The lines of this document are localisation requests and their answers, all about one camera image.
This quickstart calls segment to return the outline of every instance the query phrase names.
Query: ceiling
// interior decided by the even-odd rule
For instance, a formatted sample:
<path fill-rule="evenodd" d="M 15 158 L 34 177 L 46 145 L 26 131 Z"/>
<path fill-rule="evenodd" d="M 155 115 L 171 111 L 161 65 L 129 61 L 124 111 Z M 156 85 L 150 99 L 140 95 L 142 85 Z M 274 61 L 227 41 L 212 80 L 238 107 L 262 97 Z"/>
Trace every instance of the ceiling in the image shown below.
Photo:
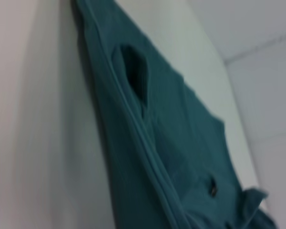
<path fill-rule="evenodd" d="M 189 0 L 224 61 L 286 34 L 286 0 Z"/>

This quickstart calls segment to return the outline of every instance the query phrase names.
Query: teal fabric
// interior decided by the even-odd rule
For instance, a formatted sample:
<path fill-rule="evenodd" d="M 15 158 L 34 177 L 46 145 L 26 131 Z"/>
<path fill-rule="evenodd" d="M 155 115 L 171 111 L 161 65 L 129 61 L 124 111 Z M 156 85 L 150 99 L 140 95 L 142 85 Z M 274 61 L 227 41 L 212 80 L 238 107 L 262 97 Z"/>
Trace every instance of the teal fabric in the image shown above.
<path fill-rule="evenodd" d="M 112 0 L 78 0 L 120 229 L 274 229 L 243 191 L 223 123 Z"/>

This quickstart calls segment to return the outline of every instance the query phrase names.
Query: shirt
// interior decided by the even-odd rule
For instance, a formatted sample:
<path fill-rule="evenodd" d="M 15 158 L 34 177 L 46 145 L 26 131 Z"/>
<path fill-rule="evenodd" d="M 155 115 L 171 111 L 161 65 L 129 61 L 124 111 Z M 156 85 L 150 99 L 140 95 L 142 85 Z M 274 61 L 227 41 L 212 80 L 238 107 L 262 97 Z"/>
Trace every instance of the shirt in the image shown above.
<path fill-rule="evenodd" d="M 211 115 L 113 0 L 78 0 L 122 229 L 275 229 Z"/>

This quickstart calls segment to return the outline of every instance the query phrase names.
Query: hanging shirt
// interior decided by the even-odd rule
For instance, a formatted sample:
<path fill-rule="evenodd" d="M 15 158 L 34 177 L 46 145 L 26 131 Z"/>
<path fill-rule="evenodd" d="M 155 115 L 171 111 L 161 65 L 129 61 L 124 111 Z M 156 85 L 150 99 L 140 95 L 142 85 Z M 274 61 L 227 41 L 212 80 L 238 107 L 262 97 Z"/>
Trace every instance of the hanging shirt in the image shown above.
<path fill-rule="evenodd" d="M 224 124 L 112 0 L 78 0 L 121 229 L 275 229 L 243 191 Z"/>

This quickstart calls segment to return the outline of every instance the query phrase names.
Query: teal shirt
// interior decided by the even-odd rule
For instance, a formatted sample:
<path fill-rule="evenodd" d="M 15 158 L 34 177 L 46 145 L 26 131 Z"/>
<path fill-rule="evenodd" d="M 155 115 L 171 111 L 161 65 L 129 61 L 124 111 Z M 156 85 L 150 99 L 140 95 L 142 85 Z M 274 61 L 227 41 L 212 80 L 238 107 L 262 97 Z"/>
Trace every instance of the teal shirt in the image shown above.
<path fill-rule="evenodd" d="M 213 117 L 112 0 L 78 0 L 121 229 L 275 229 Z"/>

